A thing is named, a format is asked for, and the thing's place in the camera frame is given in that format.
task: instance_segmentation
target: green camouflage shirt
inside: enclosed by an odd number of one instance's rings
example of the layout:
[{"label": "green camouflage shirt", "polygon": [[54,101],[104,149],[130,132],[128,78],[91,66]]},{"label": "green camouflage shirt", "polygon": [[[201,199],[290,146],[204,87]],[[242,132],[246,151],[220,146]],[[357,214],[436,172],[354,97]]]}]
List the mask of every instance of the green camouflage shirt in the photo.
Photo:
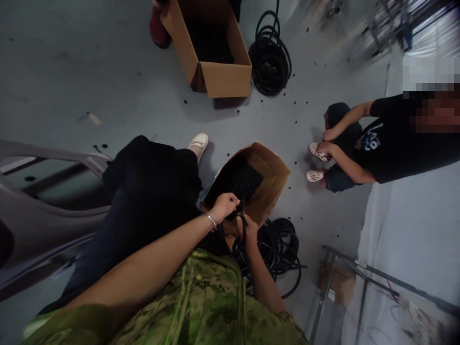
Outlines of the green camouflage shirt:
[{"label": "green camouflage shirt", "polygon": [[27,345],[305,345],[292,315],[246,295],[229,257],[195,250],[152,302],[113,334],[109,310],[87,305],[35,317]]}]

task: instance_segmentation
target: black rubber cable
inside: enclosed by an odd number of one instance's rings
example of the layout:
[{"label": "black rubber cable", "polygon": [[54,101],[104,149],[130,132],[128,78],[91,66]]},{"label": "black rubber cable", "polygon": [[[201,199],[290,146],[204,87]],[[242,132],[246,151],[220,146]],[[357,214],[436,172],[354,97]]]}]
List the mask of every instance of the black rubber cable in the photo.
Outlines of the black rubber cable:
[{"label": "black rubber cable", "polygon": [[[262,14],[255,30],[255,41],[248,51],[253,65],[253,84],[265,96],[279,94],[291,77],[291,58],[280,39],[278,9],[279,0],[276,1],[276,12],[268,10]],[[275,19],[273,25],[265,25],[259,30],[262,20],[269,15]]]},{"label": "black rubber cable", "polygon": [[[259,229],[257,245],[265,265],[275,282],[279,275],[288,271],[298,270],[297,281],[294,287],[282,296],[283,299],[289,297],[300,284],[302,269],[307,268],[307,266],[300,264],[297,257],[299,239],[296,235],[294,225],[286,218],[279,218],[273,222],[268,219]],[[241,275],[248,279],[247,287],[250,288],[252,286],[251,274],[242,246],[235,246],[232,255],[240,266]]]}]

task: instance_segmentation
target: white shoe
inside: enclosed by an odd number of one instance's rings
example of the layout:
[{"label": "white shoe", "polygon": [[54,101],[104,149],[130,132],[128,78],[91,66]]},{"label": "white shoe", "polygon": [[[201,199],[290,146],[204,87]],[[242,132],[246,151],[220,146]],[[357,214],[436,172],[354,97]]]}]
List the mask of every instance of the white shoe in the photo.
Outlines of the white shoe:
[{"label": "white shoe", "polygon": [[316,157],[318,157],[323,162],[329,162],[330,161],[330,159],[326,157],[325,153],[316,153],[316,149],[318,148],[317,143],[311,143],[308,148],[310,149],[310,153],[312,155],[315,155]]},{"label": "white shoe", "polygon": [[307,180],[310,182],[318,182],[319,180],[322,180],[324,177],[324,171],[323,170],[308,170],[307,171]]},{"label": "white shoe", "polygon": [[203,155],[203,152],[205,151],[208,143],[209,143],[209,137],[207,136],[207,134],[200,133],[196,137],[193,138],[192,142],[188,146],[189,150],[192,148],[192,146],[197,146],[201,148],[201,153],[197,155],[198,163],[200,163],[201,156]]}]

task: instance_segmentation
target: cardboard box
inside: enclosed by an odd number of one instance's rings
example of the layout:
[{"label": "cardboard box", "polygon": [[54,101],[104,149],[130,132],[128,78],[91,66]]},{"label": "cardboard box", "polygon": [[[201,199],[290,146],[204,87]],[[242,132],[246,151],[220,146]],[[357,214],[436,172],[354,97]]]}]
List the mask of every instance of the cardboard box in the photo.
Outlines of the cardboard box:
[{"label": "cardboard box", "polygon": [[[257,188],[251,199],[244,205],[244,212],[257,224],[262,225],[275,208],[291,171],[281,158],[258,142],[239,150],[229,161],[238,154],[241,154],[264,177],[260,187]],[[222,168],[209,181],[201,195],[201,207],[205,212],[209,211],[212,206],[205,205],[204,200],[221,170]],[[236,220],[232,222],[224,220],[223,229],[226,234],[234,237],[238,236]]]},{"label": "cardboard box", "polygon": [[[225,26],[235,64],[199,62],[184,18],[203,18]],[[228,0],[169,0],[161,21],[171,35],[189,85],[210,98],[247,97],[251,89],[251,60]]]},{"label": "cardboard box", "polygon": [[[324,264],[320,268],[320,277],[318,279],[318,288],[323,291],[327,284],[327,275],[330,272],[331,265]],[[335,266],[332,272],[330,292],[326,298],[330,298],[337,304],[347,306],[353,297],[355,288],[355,273],[344,268]]]}]

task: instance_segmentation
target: black t-shirt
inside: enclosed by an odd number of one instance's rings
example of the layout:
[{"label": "black t-shirt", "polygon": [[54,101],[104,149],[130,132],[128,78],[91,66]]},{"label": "black t-shirt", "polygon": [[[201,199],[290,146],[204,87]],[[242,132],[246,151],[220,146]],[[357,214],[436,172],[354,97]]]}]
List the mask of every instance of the black t-shirt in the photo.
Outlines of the black t-shirt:
[{"label": "black t-shirt", "polygon": [[354,157],[379,183],[424,173],[460,161],[459,133],[416,133],[411,117],[421,102],[403,95],[377,99],[367,126],[355,143]]}]

